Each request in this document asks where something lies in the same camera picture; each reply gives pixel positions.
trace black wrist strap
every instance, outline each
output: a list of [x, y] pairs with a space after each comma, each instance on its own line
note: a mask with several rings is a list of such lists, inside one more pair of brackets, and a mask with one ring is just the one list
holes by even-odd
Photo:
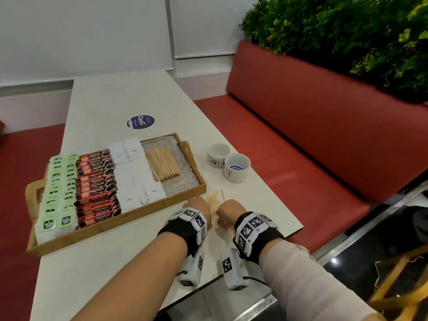
[[[244, 220], [244, 218], [252, 213], [253, 212], [247, 212], [238, 217], [235, 223], [235, 232], [238, 226]], [[235, 243], [235, 238], [233, 238], [233, 243], [238, 248], [239, 255], [241, 256], [241, 258], [255, 262], [256, 264], [259, 264], [259, 256], [263, 248], [266, 246], [266, 244], [278, 238], [285, 240], [284, 236], [276, 228], [269, 227], [265, 231], [261, 232], [252, 245], [251, 254], [249, 255], [249, 257], [247, 257], [243, 252], [243, 250], [237, 245], [237, 243]]]
[[158, 233], [171, 232], [181, 236], [187, 244], [187, 256], [195, 256], [198, 250], [198, 244], [196, 243], [196, 230], [193, 228], [190, 222], [186, 222], [180, 219], [169, 221]]

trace person's right arm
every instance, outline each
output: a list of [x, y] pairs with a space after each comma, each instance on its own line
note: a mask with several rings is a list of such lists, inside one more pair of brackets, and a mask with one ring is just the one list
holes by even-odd
[[[227, 200], [217, 210], [219, 224], [234, 226], [246, 212], [236, 200]], [[290, 321], [379, 321], [376, 311], [293, 243], [268, 242], [259, 264]]]

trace ceramic cup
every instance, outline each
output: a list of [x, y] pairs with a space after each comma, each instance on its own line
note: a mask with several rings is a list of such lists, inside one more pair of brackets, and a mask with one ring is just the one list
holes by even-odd
[[251, 161], [243, 154], [229, 154], [224, 161], [224, 176], [233, 182], [244, 182], [248, 176]]
[[210, 164], [216, 168], [224, 166], [224, 159], [230, 154], [230, 148], [223, 143], [215, 143], [208, 148], [208, 159]]

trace wooden tray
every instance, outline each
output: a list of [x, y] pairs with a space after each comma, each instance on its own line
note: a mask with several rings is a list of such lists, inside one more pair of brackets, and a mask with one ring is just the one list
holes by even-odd
[[[131, 210], [129, 212], [126, 212], [125, 214], [120, 214], [115, 217], [111, 217], [107, 220], [95, 223], [93, 225], [80, 228], [77, 231], [73, 233], [69, 233], [60, 237], [57, 237], [53, 240], [44, 242], [42, 244], [37, 244], [36, 238], [35, 238], [35, 223], [37, 221], [38, 215], [39, 215], [39, 196], [42, 193], [42, 189], [46, 185], [46, 179], [41, 179], [35, 182], [30, 183], [27, 188], [25, 189], [25, 199], [27, 201], [27, 207], [29, 212], [29, 217], [31, 221], [33, 222], [33, 226], [31, 228], [31, 232], [29, 234], [28, 239], [28, 245], [27, 245], [27, 252], [37, 255], [37, 256], [43, 256], [47, 255], [48, 253], [54, 252], [56, 250], [65, 248], [73, 243], [77, 243], [79, 241], [85, 240], [89, 237], [92, 237], [94, 235], [100, 234], [104, 231], [110, 230], [112, 228], [115, 228], [119, 225], [128, 223], [130, 221], [139, 219], [140, 217], [149, 215], [151, 213], [157, 212], [158, 210], [164, 209], [166, 207], [178, 204], [180, 202], [183, 202], [185, 200], [188, 200], [190, 197], [195, 197], [201, 194], [206, 193], [207, 191], [207, 184], [205, 183], [204, 179], [202, 178], [200, 172], [198, 171], [198, 168], [196, 167], [196, 162], [193, 157], [192, 151], [190, 150], [189, 143], [186, 141], [181, 141], [177, 134], [169, 134], [164, 136], [174, 136], [178, 142], [178, 145], [180, 149], [183, 151], [187, 161], [190, 164], [190, 167], [192, 168], [193, 172], [195, 173], [196, 177], [198, 178], [198, 181], [200, 183], [199, 186], [181, 191], [171, 197], [158, 200], [157, 202], [144, 205], [140, 208], [137, 208], [135, 210]], [[153, 139], [144, 140], [141, 141], [147, 142], [151, 140], [155, 140], [158, 137], [155, 137]]]

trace person's left hand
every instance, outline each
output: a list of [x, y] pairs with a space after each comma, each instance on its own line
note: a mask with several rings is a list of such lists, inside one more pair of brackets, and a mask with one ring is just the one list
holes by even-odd
[[191, 207], [194, 209], [197, 209], [204, 215], [205, 219], [207, 220], [207, 230], [211, 228], [211, 211], [210, 211], [210, 205], [203, 199], [201, 196], [197, 196], [194, 198], [189, 198], [187, 203], [183, 205], [183, 208]]

